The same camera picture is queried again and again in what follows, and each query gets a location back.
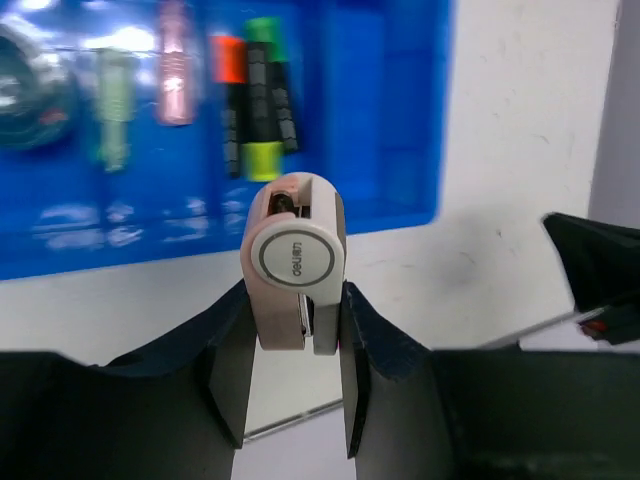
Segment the pink correction pen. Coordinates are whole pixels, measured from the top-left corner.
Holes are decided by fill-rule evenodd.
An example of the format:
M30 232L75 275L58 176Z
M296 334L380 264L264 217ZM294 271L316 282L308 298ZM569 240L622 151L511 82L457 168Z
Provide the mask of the pink correction pen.
M169 126L185 126L193 120L185 9L183 1L162 1L159 8L157 116Z

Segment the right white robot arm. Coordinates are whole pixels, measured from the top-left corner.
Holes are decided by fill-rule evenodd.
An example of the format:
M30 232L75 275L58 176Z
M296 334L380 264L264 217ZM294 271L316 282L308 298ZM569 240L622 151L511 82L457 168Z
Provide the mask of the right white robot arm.
M484 349L639 353L639 231L562 213L543 226L574 308L492 340Z

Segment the pink white stapler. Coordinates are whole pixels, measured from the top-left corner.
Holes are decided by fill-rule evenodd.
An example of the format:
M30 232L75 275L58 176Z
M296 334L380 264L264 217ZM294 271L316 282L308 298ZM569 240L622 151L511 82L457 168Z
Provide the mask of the pink white stapler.
M335 353L346 259L344 205L328 180L295 172L259 190L240 260L263 349L311 340L315 354Z

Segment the orange cap black highlighter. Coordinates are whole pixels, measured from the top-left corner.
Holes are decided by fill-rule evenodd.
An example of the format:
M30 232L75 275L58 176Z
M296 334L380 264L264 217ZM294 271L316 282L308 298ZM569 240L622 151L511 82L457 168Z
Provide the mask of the orange cap black highlighter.
M222 153L230 179L242 175L241 143L247 83L245 42L230 35L212 35L213 80L220 91Z

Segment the green cap black highlighter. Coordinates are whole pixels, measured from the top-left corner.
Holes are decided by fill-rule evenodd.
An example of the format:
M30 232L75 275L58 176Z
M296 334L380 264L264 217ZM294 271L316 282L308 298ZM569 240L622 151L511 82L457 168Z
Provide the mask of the green cap black highlighter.
M288 51L281 24L277 17L257 17L245 24L251 41L267 45L268 63L271 68L271 92L276 112L279 134L285 154L301 150L294 95L290 88Z

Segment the blue plastic divided tray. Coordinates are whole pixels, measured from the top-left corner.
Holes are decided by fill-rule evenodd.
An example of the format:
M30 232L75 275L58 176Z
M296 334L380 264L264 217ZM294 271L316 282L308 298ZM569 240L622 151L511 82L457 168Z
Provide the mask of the blue plastic divided tray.
M312 172L340 194L349 233L411 227L436 214L446 123L450 1L183 1L193 120L157 116L162 1L5 1L10 25L67 59L77 113L68 134L32 150L1 146L3 279L237 249L268 182L225 171L220 91L209 38L249 41L277 17L288 51L301 150L280 175ZM123 170L107 172L95 114L97 51L133 61Z

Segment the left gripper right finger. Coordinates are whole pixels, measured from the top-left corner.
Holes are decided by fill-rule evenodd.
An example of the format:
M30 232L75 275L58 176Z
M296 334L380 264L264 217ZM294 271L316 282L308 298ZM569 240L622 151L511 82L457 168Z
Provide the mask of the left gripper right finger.
M633 354L430 350L343 287L347 455L360 479L635 479Z

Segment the yellow cap black highlighter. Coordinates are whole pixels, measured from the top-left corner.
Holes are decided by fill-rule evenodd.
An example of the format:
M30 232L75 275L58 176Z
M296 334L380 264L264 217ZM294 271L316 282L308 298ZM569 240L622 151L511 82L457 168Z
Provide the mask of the yellow cap black highlighter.
M253 182L271 182L280 175L282 141L272 93L269 44L249 41L247 59L247 133L243 144L246 175Z

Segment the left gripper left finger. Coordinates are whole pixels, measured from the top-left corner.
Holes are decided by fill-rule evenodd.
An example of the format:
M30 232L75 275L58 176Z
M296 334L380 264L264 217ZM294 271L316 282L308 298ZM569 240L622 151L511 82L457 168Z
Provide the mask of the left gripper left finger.
M256 345L243 283L106 365L1 355L5 479L227 479Z

